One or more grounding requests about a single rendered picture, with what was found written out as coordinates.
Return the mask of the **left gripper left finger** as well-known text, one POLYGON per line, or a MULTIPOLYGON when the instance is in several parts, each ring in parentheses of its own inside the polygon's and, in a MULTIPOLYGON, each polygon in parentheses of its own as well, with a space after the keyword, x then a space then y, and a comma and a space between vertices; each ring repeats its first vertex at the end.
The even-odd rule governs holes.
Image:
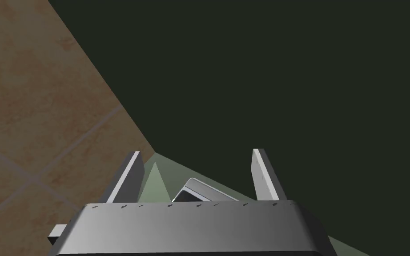
POLYGON ((105 190, 106 203, 135 203, 145 175, 140 151, 128 153, 105 190))

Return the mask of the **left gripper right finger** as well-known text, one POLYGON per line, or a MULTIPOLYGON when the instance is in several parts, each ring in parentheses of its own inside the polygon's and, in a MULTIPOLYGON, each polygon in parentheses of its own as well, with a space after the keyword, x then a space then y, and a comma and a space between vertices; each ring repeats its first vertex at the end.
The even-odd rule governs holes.
POLYGON ((251 174, 258 201, 287 200, 264 149, 252 150, 251 174))

